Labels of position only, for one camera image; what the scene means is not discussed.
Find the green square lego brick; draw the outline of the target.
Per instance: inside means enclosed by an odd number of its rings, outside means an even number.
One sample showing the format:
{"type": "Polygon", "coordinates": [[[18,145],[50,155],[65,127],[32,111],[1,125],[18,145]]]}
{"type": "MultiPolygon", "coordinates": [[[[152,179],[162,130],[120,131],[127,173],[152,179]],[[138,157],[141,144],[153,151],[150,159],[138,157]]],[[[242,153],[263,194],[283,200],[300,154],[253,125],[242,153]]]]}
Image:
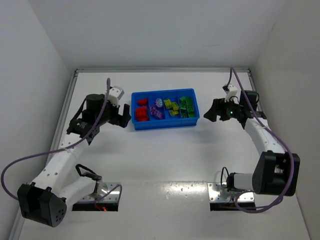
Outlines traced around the green square lego brick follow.
{"type": "Polygon", "coordinates": [[[187,103],[186,102],[181,102],[180,105],[179,105],[179,108],[181,111],[186,111],[187,110],[187,103]]]}

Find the purple paw print lego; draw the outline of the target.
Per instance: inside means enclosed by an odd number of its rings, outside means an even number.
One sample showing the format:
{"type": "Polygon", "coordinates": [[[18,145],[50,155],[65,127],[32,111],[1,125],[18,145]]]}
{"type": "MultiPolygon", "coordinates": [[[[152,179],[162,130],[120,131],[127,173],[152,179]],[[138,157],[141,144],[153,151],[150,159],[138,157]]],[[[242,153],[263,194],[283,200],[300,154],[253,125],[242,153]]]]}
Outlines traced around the purple paw print lego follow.
{"type": "Polygon", "coordinates": [[[164,105],[164,102],[163,102],[163,99],[158,97],[156,100],[155,100],[155,105],[158,107],[158,108],[162,108],[163,105],[164,105]]]}

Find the lime yellow plate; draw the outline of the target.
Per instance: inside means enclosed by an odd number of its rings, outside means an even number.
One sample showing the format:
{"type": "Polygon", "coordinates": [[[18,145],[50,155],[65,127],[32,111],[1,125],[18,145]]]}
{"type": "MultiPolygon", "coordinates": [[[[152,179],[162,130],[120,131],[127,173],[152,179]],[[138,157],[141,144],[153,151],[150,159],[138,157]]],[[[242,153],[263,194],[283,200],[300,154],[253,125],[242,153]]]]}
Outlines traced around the lime yellow plate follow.
{"type": "Polygon", "coordinates": [[[173,111],[178,111],[180,106],[177,102],[171,102],[171,108],[173,111]]]}

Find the bright green plate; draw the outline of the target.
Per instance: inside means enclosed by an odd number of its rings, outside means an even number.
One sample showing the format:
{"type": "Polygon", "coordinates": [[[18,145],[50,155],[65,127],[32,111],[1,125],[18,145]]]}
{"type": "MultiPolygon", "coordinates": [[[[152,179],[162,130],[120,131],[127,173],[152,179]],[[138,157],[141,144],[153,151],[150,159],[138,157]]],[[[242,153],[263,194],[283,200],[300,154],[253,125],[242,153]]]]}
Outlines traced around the bright green plate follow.
{"type": "Polygon", "coordinates": [[[193,105],[189,104],[186,107],[188,113],[193,113],[195,111],[193,105]]]}

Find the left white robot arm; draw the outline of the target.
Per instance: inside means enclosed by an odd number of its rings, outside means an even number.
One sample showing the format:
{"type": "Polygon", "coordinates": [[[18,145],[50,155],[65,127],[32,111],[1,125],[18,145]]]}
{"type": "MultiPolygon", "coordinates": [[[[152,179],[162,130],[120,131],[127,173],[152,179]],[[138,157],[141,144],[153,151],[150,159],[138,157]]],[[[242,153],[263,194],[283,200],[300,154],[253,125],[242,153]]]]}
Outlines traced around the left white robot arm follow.
{"type": "Polygon", "coordinates": [[[61,148],[31,183],[19,187],[17,198],[24,218],[54,228],[73,205],[94,204],[102,199],[98,193],[102,177],[77,160],[102,125],[127,127],[131,120],[130,105],[124,104],[122,114],[119,108],[117,97],[104,94],[85,97],[69,122],[61,148]],[[87,196],[93,199],[86,201],[87,196]]]}

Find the lime yellow lego brick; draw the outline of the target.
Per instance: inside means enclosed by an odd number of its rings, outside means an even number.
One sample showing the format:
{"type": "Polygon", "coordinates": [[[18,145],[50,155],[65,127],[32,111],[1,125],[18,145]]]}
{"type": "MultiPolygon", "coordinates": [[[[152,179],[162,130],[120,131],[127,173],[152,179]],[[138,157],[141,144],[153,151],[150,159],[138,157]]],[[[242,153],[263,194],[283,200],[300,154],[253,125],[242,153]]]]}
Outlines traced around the lime yellow lego brick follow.
{"type": "Polygon", "coordinates": [[[177,116],[179,114],[179,111],[178,110],[170,110],[169,114],[170,114],[171,117],[177,116]]]}

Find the large red lego block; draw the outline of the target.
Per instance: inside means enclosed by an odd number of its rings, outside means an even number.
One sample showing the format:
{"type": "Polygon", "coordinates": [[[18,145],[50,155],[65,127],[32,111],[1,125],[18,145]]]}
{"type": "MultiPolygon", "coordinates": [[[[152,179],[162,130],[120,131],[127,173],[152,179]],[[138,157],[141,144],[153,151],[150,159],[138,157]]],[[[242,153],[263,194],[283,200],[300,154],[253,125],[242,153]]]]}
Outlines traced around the large red lego block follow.
{"type": "Polygon", "coordinates": [[[135,118],[138,122],[149,121],[148,108],[147,106],[141,106],[135,109],[135,118]]]}

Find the purple lego plate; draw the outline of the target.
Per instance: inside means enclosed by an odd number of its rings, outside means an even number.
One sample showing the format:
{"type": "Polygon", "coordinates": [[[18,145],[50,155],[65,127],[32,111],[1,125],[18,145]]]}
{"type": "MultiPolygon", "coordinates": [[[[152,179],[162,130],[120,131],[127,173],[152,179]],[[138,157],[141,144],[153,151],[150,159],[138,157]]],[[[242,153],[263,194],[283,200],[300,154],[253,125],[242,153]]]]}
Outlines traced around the purple lego plate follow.
{"type": "Polygon", "coordinates": [[[165,115],[162,112],[158,111],[158,110],[155,111],[153,115],[158,120],[164,120],[165,119],[165,115]]]}
{"type": "Polygon", "coordinates": [[[155,105],[151,105],[149,107],[149,111],[150,111],[150,114],[153,116],[157,112],[156,106],[155,105]]]}

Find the red lego piece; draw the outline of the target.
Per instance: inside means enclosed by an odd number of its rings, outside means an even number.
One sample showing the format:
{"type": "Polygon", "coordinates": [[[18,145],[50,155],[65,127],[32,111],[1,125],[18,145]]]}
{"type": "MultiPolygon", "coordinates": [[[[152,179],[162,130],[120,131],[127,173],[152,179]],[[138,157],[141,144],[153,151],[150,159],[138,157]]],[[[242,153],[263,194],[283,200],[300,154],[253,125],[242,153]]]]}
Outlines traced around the red lego piece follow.
{"type": "Polygon", "coordinates": [[[137,101],[137,104],[139,106],[146,106],[148,104],[148,99],[147,98],[140,99],[140,100],[137,101]]]}

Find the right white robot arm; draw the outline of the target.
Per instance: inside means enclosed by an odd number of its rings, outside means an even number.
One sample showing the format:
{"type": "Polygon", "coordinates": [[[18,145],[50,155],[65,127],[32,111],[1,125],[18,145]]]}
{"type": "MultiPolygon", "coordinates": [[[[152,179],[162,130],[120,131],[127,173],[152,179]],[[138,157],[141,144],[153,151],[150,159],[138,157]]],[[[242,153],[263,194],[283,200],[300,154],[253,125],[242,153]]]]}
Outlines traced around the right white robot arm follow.
{"type": "Polygon", "coordinates": [[[234,98],[215,98],[204,118],[211,122],[236,119],[251,137],[259,160],[253,173],[232,172],[226,179],[229,192],[253,191],[259,195],[278,196],[284,193],[291,197],[296,192],[300,157],[289,154],[283,144],[267,130],[268,121],[262,111],[257,110],[259,94],[246,90],[241,93],[239,103],[234,98]]]}

